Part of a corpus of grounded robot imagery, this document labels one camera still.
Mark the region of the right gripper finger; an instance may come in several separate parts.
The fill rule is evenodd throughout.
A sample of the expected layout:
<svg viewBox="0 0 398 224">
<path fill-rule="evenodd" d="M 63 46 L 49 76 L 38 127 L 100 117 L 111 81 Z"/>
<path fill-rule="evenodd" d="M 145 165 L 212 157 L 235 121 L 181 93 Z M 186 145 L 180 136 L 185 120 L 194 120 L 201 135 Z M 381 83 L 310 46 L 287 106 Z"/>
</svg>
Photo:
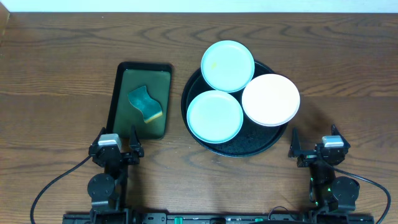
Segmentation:
<svg viewBox="0 0 398 224">
<path fill-rule="evenodd" d="M 299 136 L 296 128 L 292 130 L 292 140 L 288 152 L 289 157 L 298 157 L 301 153 L 301 145 L 299 141 Z"/>
<path fill-rule="evenodd" d="M 351 147 L 351 145 L 350 145 L 350 144 L 348 143 L 348 141 L 340 134 L 339 130 L 337 129 L 337 127 L 336 127 L 334 124 L 331 125 L 331 135 L 332 135 L 332 136 L 336 136 L 336 135 L 341 136 L 341 138 L 343 139 L 344 144 L 345 144 L 343 147 L 345 147 L 345 148 L 350 148 L 350 147 Z"/>
</svg>

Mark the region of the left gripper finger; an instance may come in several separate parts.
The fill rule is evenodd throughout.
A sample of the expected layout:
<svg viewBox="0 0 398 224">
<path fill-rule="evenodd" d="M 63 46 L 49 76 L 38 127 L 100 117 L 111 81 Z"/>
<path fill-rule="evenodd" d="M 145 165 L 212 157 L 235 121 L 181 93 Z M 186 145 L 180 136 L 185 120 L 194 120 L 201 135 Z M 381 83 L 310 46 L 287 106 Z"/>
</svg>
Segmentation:
<svg viewBox="0 0 398 224">
<path fill-rule="evenodd" d="M 131 151 L 135 152 L 138 155 L 138 157 L 144 157 L 144 148 L 142 147 L 137 137 L 137 132 L 134 125 L 131 126 L 129 148 L 131 149 Z"/>
<path fill-rule="evenodd" d="M 100 137 L 106 134 L 106 128 L 102 127 L 101 131 L 99 132 L 99 134 L 97 135 L 97 137 L 95 138 L 95 140 L 93 141 L 93 143 L 91 144 L 92 146 L 97 146 L 98 145 L 98 141 L 100 140 Z"/>
</svg>

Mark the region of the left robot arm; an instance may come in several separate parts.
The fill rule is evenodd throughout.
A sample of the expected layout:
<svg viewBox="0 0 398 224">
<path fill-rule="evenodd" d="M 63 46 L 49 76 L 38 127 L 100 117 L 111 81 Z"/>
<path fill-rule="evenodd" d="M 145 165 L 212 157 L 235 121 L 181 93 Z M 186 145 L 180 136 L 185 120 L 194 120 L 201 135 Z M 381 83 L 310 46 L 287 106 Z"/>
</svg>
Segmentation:
<svg viewBox="0 0 398 224">
<path fill-rule="evenodd" d="M 128 167 L 138 165 L 139 159 L 144 156 L 135 126 L 131 126 L 128 151 L 122 152 L 118 134 L 108 134 L 102 128 L 89 147 L 88 154 L 95 164 L 104 169 L 88 183 L 92 210 L 95 213 L 121 211 L 126 205 Z"/>
</svg>

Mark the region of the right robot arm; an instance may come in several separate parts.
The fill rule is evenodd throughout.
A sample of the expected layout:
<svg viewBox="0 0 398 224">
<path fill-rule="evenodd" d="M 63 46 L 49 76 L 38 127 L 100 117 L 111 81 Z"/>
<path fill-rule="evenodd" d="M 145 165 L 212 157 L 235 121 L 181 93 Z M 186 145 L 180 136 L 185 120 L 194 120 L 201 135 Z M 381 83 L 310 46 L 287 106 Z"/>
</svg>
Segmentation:
<svg viewBox="0 0 398 224">
<path fill-rule="evenodd" d="M 323 136 L 321 143 L 312 150 L 303 150 L 298 131 L 292 131 L 288 156 L 297 158 L 298 167 L 310 170 L 310 201 L 327 212 L 345 213 L 356 209 L 359 197 L 359 183 L 349 177 L 337 177 L 335 166 L 345 160 L 351 145 L 340 134 L 336 126 L 331 134 Z"/>
</svg>

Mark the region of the green yellow sponge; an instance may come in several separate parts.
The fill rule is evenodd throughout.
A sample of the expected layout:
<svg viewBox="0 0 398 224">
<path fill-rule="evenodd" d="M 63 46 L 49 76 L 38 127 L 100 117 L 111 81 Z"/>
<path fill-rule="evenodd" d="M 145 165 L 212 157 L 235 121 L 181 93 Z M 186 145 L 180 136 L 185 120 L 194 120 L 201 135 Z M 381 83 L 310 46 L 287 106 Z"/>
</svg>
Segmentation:
<svg viewBox="0 0 398 224">
<path fill-rule="evenodd" d="M 131 91 L 127 97 L 130 104 L 141 112 L 145 123 L 150 123 L 163 115 L 160 103 L 149 95 L 146 85 Z"/>
</svg>

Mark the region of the mint plate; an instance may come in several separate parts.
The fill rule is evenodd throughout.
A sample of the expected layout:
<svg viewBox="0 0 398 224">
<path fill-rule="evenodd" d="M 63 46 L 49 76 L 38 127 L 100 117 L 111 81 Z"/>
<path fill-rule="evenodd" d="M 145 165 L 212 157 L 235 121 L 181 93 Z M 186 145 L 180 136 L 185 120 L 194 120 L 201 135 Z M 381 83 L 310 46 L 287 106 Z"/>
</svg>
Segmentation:
<svg viewBox="0 0 398 224">
<path fill-rule="evenodd" d="M 199 140 L 220 144 L 234 138 L 243 126 L 243 109 L 236 98 L 219 90 L 200 93 L 189 104 L 187 124 Z"/>
<path fill-rule="evenodd" d="M 254 71 L 254 57 L 249 49 L 233 40 L 214 43 L 201 59 L 201 73 L 207 84 L 227 93 L 245 88 Z"/>
</svg>

